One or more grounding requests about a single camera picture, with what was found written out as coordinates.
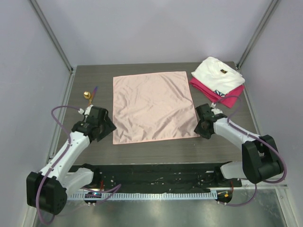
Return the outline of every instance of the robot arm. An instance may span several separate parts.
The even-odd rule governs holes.
[[[31,172],[27,177],[27,203],[36,207],[36,195],[38,187],[47,175],[51,172],[42,186],[39,196],[40,209],[57,215],[64,208],[67,197],[75,193],[81,187],[88,184],[96,184],[100,179],[100,171],[91,165],[84,164],[77,172],[67,176],[67,173],[81,152],[95,139],[101,139],[116,129],[115,125],[108,117],[108,111],[103,108],[90,105],[84,114],[83,121],[77,122],[70,133],[71,143],[67,153],[61,157],[62,153],[69,145],[66,141],[56,156],[39,171]]]
[[[212,134],[223,136],[242,151],[242,162],[229,162],[221,166],[225,179],[246,178],[252,183],[259,183],[283,172],[283,165],[277,155],[254,138],[259,138],[272,146],[276,143],[269,136],[260,136],[227,120],[221,110],[208,104],[196,108],[200,121],[195,132],[210,139]]]

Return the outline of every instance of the wooden tabletop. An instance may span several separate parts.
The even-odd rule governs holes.
[[[233,62],[226,62],[235,68]],[[84,99],[84,91],[93,91],[98,86],[93,105],[108,109],[112,119],[113,112],[113,77],[153,72],[186,71],[188,80],[199,62],[191,63],[156,63],[156,64],[126,64],[126,65],[94,65],[78,66],[68,105],[86,108],[88,101]],[[195,107],[211,103],[200,91],[190,86],[190,92]],[[239,126],[256,132],[244,94],[242,109],[232,119]],[[230,115],[237,104],[229,109],[219,104],[225,115]],[[68,109],[64,118],[64,126],[72,126],[82,120],[75,110]],[[66,141],[66,135],[60,135],[58,147]],[[78,157],[75,165],[84,163],[92,165],[107,164],[146,164],[146,163],[216,163],[240,161],[241,151],[225,138],[212,135],[210,140],[198,138],[164,140],[134,144],[113,145],[112,134],[100,142],[93,141]]]

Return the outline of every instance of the pink square cloth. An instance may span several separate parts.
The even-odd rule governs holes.
[[[114,77],[113,144],[198,137],[186,72]]]
[[[199,80],[196,78],[192,78],[189,82],[194,88],[201,91],[210,101],[215,102],[221,99],[222,97],[217,95],[215,92],[213,92],[211,89],[206,87],[204,84],[202,84]],[[241,95],[242,91],[244,90],[244,85],[240,85],[234,90],[230,91],[226,96],[239,96]],[[221,103],[228,108],[232,108],[233,105],[236,103],[237,98],[227,98],[221,101]]]

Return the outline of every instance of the gold object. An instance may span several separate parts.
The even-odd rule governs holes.
[[[89,91],[85,91],[85,92],[83,93],[83,96],[84,96],[84,98],[86,98],[86,99],[90,99],[90,98],[91,98],[91,94],[90,94]]]

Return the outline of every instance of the white t-shirt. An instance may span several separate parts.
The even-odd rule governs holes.
[[[205,59],[191,74],[220,96],[225,96],[245,82],[240,73],[213,57]]]

